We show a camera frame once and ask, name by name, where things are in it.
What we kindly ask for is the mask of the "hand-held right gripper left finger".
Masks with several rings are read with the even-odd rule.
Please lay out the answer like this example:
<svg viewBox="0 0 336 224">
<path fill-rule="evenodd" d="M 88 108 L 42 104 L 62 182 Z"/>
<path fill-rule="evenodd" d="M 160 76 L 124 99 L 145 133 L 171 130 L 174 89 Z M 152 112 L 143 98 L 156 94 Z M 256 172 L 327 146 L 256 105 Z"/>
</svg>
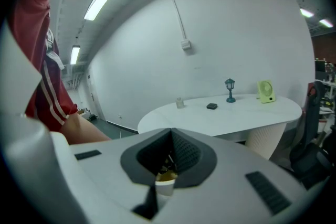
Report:
<svg viewBox="0 0 336 224">
<path fill-rule="evenodd" d="M 173 199 L 157 192 L 156 176 L 171 150 L 171 130 L 71 146 L 85 186 L 80 203 L 89 223 L 173 223 Z"/>
</svg>

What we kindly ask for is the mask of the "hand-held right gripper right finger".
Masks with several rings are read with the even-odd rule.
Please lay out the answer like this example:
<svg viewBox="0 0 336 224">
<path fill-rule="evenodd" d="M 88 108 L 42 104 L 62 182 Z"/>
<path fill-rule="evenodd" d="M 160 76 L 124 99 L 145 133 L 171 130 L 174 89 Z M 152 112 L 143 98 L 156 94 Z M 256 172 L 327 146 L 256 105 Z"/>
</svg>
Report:
<svg viewBox="0 0 336 224">
<path fill-rule="evenodd" d="M 185 131 L 217 155 L 212 174 L 197 187 L 173 191 L 155 223 L 271 223 L 274 216 L 246 174 L 261 172 L 294 205 L 306 190 L 282 168 L 249 148 L 221 138 Z"/>
</svg>

